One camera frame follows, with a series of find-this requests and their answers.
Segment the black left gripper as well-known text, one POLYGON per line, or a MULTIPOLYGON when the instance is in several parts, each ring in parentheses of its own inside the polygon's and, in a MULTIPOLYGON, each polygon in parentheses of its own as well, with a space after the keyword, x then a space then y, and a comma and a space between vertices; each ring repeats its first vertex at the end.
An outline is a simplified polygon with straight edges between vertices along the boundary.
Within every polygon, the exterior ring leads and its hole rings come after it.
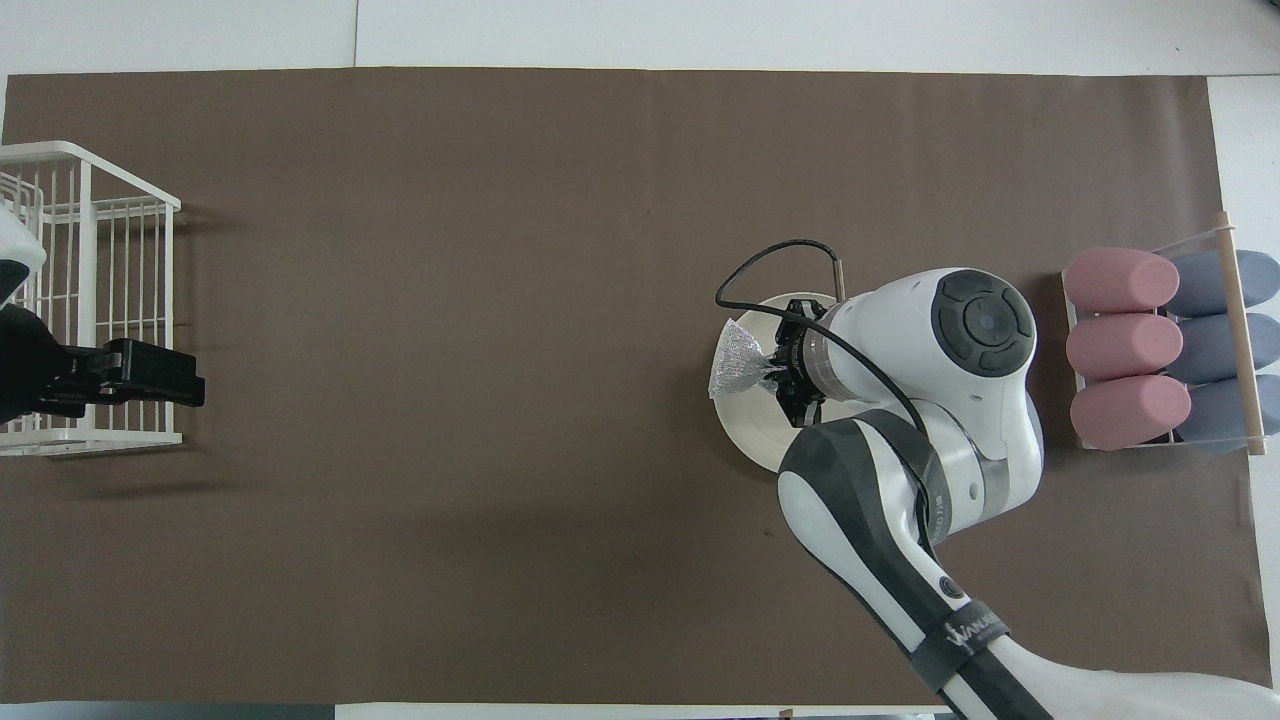
MULTIPOLYGON (((206 380, 193 375, 191 355, 140 340, 111 340, 105 352, 108 377, 128 380, 120 384, 125 401, 205 406, 206 380)), ((58 343, 37 315, 6 305, 1 311, 1 423, 33 413, 82 418, 88 405, 108 398, 102 378, 90 370, 100 354, 58 343)))

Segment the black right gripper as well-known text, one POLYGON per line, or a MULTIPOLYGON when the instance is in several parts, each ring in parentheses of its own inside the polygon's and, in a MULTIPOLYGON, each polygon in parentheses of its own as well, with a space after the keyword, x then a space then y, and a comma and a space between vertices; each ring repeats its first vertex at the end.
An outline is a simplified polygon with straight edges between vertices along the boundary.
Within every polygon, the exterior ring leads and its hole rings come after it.
POLYGON ((804 323, 782 319, 774 333, 774 352, 768 356, 772 369, 764 375, 764 387, 774 389, 774 398, 788 424, 797 429, 820 423, 822 406, 827 400, 805 365, 809 332, 804 323))

